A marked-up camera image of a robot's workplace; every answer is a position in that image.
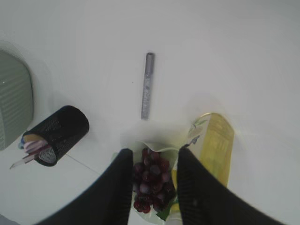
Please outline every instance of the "gray ribbed container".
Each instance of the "gray ribbed container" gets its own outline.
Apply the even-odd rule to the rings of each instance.
[[[26,130],[32,117],[30,74],[19,60],[0,51],[0,150]]]

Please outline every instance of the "green leaf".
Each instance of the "green leaf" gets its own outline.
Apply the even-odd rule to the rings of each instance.
[[[170,209],[173,205],[173,201],[170,201],[167,208],[164,210],[164,211],[161,211],[161,212],[158,212],[156,215],[161,218],[163,221],[166,221],[167,220],[167,217],[169,216],[170,214]]]

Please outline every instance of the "grapes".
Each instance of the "grapes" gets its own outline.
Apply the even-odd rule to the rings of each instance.
[[[146,182],[151,182],[155,179],[154,175],[151,174],[149,171],[145,171],[143,174],[142,174],[142,179]]]
[[[135,201],[135,203],[133,203],[133,207],[138,211],[138,212],[141,212],[139,211],[139,209],[141,208],[142,204],[140,201]]]
[[[142,212],[143,213],[148,213],[148,212],[150,212],[150,210],[151,210],[151,207],[150,207],[150,205],[149,205],[149,203],[144,203],[143,204],[143,206],[142,206]]]
[[[148,149],[145,148],[142,150],[142,162],[144,161],[144,159],[148,156]]]
[[[150,163],[151,163],[150,158],[149,158],[149,157],[146,157],[146,158],[144,159],[144,164],[145,164],[145,166],[149,166]]]
[[[156,194],[158,193],[161,189],[163,188],[163,183],[162,182],[157,182],[157,183],[154,183],[152,186],[151,186],[151,191]]]
[[[150,194],[151,192],[150,186],[146,183],[142,183],[140,185],[140,192],[142,192],[143,194]]]
[[[149,213],[151,205],[161,212],[175,197],[169,166],[169,161],[161,158],[160,153],[149,148],[142,150],[142,161],[134,165],[133,173],[134,208],[138,212]]]
[[[170,163],[165,158],[160,158],[159,162],[158,162],[158,166],[159,166],[161,172],[165,173],[168,171]]]
[[[144,165],[143,163],[136,163],[134,165],[134,172],[135,173],[142,173],[144,171]]]
[[[156,212],[161,212],[163,210],[163,206],[162,204],[160,204],[159,202],[154,202],[153,203],[153,209],[156,211]]]
[[[168,182],[170,180],[170,178],[171,178],[171,175],[169,172],[165,172],[165,173],[161,174],[161,181],[163,183]]]
[[[158,152],[155,152],[155,151],[152,151],[151,154],[150,154],[150,158],[153,160],[153,161],[158,161],[159,160],[159,153]]]
[[[140,189],[140,187],[139,187],[139,184],[138,183],[133,183],[133,188],[132,188],[132,190],[134,191],[134,192],[138,192],[139,191],[139,189]]]
[[[158,165],[150,166],[149,171],[156,176],[158,176],[160,174],[160,168],[158,167]]]
[[[156,198],[157,198],[158,200],[160,200],[160,202],[161,202],[162,204],[165,203],[165,193],[164,193],[163,191],[159,192],[159,193],[157,194]]]

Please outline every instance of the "pencil holder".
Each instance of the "pencil holder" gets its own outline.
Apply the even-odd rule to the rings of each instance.
[[[89,131],[85,115],[77,108],[67,105],[36,125],[25,135],[44,138],[50,148],[41,152],[36,161],[45,166],[54,166]]]

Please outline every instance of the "red grape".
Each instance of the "red grape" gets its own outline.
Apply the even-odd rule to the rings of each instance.
[[[160,169],[159,169],[158,165],[150,166],[149,171],[156,176],[158,176],[160,174]]]
[[[156,211],[156,212],[161,212],[163,210],[163,206],[162,204],[160,204],[159,202],[154,202],[153,203],[153,209]]]
[[[164,190],[168,195],[172,195],[175,192],[175,187],[171,181],[165,183]]]
[[[136,209],[136,210],[139,210],[141,208],[142,204],[140,201],[135,201],[135,203],[133,203],[133,207]]]
[[[143,194],[150,194],[151,192],[150,186],[146,183],[142,183],[140,185],[140,192],[142,192]]]
[[[151,195],[141,195],[141,196],[139,196],[138,199],[139,199],[140,201],[149,203],[149,205],[152,205],[152,204],[153,204],[153,199],[152,199],[152,196],[151,196]]]
[[[142,161],[148,156],[148,149],[145,148],[142,150]]]
[[[137,193],[139,191],[139,189],[140,189],[139,187],[140,187],[139,184],[136,183],[136,182],[134,182],[132,190]]]
[[[163,188],[163,183],[162,182],[154,183],[151,186],[151,190],[154,194],[158,193],[162,188]]]
[[[170,163],[165,158],[160,158],[159,162],[158,162],[158,166],[159,166],[161,172],[165,173],[169,170]]]
[[[142,173],[144,171],[144,165],[142,163],[136,163],[134,165],[134,172],[135,173]]]
[[[145,166],[149,166],[149,165],[151,164],[151,160],[150,160],[149,157],[146,157],[146,158],[144,159],[144,164],[145,164]]]
[[[150,212],[150,210],[151,210],[151,207],[150,207],[149,203],[144,203],[142,206],[142,212],[148,213],[148,212]]]
[[[156,151],[151,151],[150,157],[153,161],[158,161],[159,160],[159,153]]]
[[[159,199],[162,204],[165,203],[165,193],[163,191],[159,192],[156,198]]]
[[[161,174],[161,180],[163,183],[168,182],[170,180],[170,178],[171,178],[171,175],[169,172],[165,172],[165,173]]]
[[[155,179],[154,175],[151,174],[148,170],[146,170],[143,174],[142,174],[142,179],[146,182],[151,182]]]

